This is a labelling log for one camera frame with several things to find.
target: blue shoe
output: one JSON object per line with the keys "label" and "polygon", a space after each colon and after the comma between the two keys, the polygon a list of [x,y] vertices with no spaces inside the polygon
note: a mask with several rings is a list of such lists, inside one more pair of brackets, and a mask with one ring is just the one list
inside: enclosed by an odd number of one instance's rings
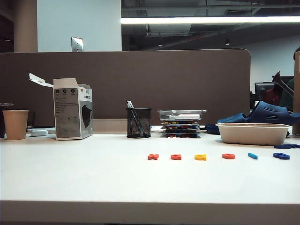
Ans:
{"label": "blue shoe", "polygon": [[[257,103],[248,116],[239,113],[217,121],[217,123],[276,123],[286,125],[293,125],[297,122],[300,122],[300,112],[289,113],[285,107],[271,105],[263,101]],[[208,124],[205,129],[211,134],[220,134],[216,125]]]}
{"label": "blue shoe", "polygon": [[287,108],[260,101],[246,117],[248,123],[277,123],[293,125],[300,121],[300,112],[289,113]]}

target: ceiling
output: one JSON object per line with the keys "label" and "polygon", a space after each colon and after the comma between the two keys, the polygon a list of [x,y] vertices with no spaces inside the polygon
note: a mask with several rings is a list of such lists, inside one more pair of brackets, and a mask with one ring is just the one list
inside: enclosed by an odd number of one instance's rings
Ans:
{"label": "ceiling", "polygon": [[[300,15],[300,0],[122,0],[121,2],[122,18]],[[230,40],[232,47],[297,34],[300,34],[298,24],[122,25],[123,50],[224,48],[227,39]]]}

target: tan paper cup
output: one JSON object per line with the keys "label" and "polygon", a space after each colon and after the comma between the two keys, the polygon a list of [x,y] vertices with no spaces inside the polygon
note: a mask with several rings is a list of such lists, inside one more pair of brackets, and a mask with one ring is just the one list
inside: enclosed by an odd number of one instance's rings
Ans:
{"label": "tan paper cup", "polygon": [[29,110],[3,110],[8,140],[25,139],[28,111]]}

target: light switch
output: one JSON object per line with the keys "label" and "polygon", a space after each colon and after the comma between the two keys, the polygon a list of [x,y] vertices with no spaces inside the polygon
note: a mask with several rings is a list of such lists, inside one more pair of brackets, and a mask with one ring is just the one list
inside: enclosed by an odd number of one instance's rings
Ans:
{"label": "light switch", "polygon": [[73,52],[83,52],[83,39],[71,37],[71,46]]}

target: stacked trays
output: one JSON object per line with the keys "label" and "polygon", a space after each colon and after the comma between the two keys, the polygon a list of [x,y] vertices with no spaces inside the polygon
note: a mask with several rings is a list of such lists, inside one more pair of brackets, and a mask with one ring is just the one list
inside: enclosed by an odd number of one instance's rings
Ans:
{"label": "stacked trays", "polygon": [[206,110],[168,110],[158,111],[163,121],[162,138],[199,138],[200,129],[197,120]]}

